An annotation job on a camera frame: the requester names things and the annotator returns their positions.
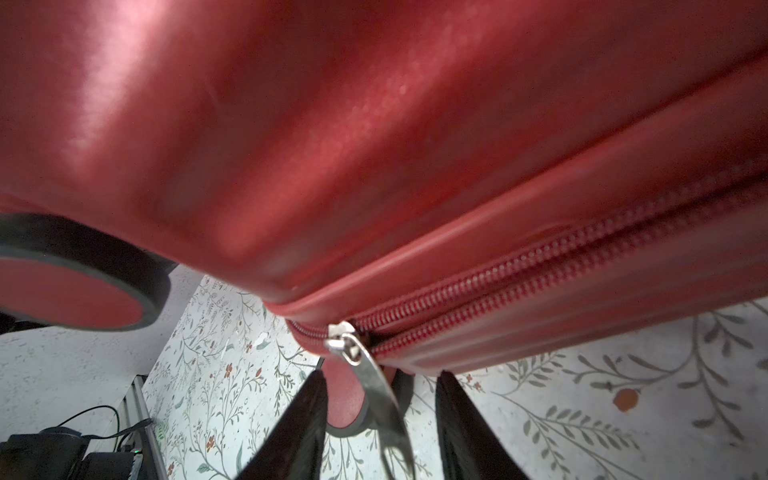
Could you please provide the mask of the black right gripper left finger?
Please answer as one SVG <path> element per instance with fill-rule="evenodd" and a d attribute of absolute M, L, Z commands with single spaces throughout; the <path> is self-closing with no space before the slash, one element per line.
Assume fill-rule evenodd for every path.
<path fill-rule="evenodd" d="M 319 479 L 326 436 L 327 383 L 308 375 L 269 436 L 238 479 Z"/>

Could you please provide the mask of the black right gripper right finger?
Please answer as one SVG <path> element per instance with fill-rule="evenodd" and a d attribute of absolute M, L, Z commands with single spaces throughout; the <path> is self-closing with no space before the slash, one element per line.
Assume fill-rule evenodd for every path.
<path fill-rule="evenodd" d="M 528 479 L 448 371 L 437 378 L 435 413 L 445 479 Z"/>

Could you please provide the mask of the silver zipper pull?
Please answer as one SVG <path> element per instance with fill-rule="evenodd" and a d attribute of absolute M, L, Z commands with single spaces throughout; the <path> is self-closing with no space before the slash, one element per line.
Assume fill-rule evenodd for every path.
<path fill-rule="evenodd" d="M 343 359 L 365 392 L 377 427 L 380 460 L 387 479 L 415 479 L 415 458 L 404 413 L 381 367 L 349 322 L 331 324 L 325 348 Z"/>

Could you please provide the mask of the red hard-shell suitcase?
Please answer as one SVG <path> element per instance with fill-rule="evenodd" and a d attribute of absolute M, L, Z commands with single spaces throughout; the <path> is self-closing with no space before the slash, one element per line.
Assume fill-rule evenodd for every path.
<path fill-rule="evenodd" d="M 464 373 L 767 293 L 763 1 L 5 1 L 1 311 L 173 261 Z"/>

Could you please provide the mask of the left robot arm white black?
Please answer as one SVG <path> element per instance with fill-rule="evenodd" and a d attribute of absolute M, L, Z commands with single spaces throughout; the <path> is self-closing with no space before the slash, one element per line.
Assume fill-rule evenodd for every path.
<path fill-rule="evenodd" d="M 93 433 L 75 422 L 109 412 L 113 423 Z M 3 479 L 165 479 L 152 422 L 140 410 L 99 405 L 36 433 L 14 434 L 1 442 Z"/>

